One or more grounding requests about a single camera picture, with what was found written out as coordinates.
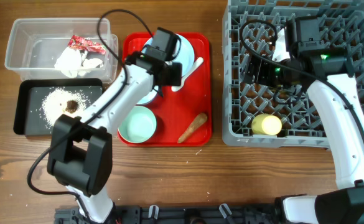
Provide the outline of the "light blue bowl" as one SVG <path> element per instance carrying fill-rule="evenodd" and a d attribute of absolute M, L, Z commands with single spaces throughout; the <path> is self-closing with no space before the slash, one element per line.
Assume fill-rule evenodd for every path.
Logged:
<path fill-rule="evenodd" d="M 150 91 L 146 96 L 144 96 L 142 99 L 140 99 L 137 102 L 137 105 L 146 105 L 149 104 L 157 95 L 156 90 Z"/>

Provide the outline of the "yellow plastic cup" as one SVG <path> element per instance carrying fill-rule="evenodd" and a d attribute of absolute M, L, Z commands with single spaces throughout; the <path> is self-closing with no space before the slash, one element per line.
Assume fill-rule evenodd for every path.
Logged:
<path fill-rule="evenodd" d="M 254 134 L 277 135 L 282 129 L 282 122 L 275 115 L 259 114 L 253 119 L 251 128 Z"/>

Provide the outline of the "mint green bowl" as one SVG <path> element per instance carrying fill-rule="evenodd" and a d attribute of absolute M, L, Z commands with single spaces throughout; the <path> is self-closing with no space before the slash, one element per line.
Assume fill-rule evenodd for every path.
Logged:
<path fill-rule="evenodd" d="M 118 132 L 125 141 L 139 144 L 149 140 L 156 128 L 154 113 L 144 106 L 135 106 L 119 126 Z"/>

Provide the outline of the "orange carrot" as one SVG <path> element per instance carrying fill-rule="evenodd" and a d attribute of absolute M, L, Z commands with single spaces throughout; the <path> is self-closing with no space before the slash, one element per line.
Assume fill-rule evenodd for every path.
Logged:
<path fill-rule="evenodd" d="M 190 123 L 184 133 L 178 138 L 177 143 L 183 143 L 186 141 L 199 127 L 207 122 L 208 116 L 206 113 L 198 114 L 195 119 Z"/>

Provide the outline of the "red snack wrapper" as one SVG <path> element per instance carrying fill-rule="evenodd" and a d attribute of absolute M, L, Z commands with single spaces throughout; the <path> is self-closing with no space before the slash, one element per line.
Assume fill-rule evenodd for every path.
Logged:
<path fill-rule="evenodd" d="M 89 39 L 73 35 L 68 43 L 68 47 L 74 50 L 86 50 L 97 54 L 104 55 L 106 49 L 99 43 L 91 41 Z"/>

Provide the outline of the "white tissue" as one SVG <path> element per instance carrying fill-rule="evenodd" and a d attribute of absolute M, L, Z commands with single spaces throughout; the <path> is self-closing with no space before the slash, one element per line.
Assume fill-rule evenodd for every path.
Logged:
<path fill-rule="evenodd" d="M 84 77 L 94 68 L 103 67 L 100 58 L 88 58 L 89 51 L 67 47 L 57 59 L 54 68 L 68 78 Z"/>

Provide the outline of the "brown food scrap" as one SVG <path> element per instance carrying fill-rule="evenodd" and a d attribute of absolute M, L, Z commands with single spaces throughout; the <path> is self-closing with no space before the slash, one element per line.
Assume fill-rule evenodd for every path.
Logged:
<path fill-rule="evenodd" d="M 72 113 L 75 113 L 77 111 L 78 107 L 79 107 L 79 105 L 78 105 L 77 101 L 69 100 L 69 101 L 67 101 L 65 111 L 72 114 Z"/>

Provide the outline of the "pile of white rice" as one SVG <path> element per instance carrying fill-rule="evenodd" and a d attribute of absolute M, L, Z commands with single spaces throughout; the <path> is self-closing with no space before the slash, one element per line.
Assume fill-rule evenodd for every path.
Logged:
<path fill-rule="evenodd" d="M 91 100 L 82 91 L 66 90 L 60 87 L 52 87 L 50 90 L 51 92 L 44 97 L 40 107 L 40 118 L 45 121 L 46 129 L 51 129 L 62 114 L 72 118 L 80 116 L 91 103 Z M 67 101 L 69 100 L 78 102 L 79 107 L 75 113 L 70 114 L 65 111 Z"/>

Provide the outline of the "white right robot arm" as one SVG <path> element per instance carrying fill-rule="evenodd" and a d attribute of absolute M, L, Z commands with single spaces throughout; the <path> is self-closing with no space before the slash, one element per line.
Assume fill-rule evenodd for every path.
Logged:
<path fill-rule="evenodd" d="M 343 48 L 324 45 L 316 16 L 288 20 L 272 38 L 272 58 L 250 50 L 245 83 L 276 91 L 300 85 L 315 106 L 332 151 L 337 190 L 279 197 L 280 223 L 364 223 L 364 114 L 353 63 Z"/>

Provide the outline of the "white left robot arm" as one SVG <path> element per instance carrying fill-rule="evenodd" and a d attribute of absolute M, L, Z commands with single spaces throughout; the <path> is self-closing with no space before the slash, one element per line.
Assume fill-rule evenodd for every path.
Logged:
<path fill-rule="evenodd" d="M 134 52 L 110 87 L 80 116 L 61 115 L 47 149 L 47 172 L 66 187 L 88 223 L 114 221 L 106 183 L 113 167 L 112 135 L 138 101 L 154 87 L 181 84 L 182 64 L 149 52 Z"/>

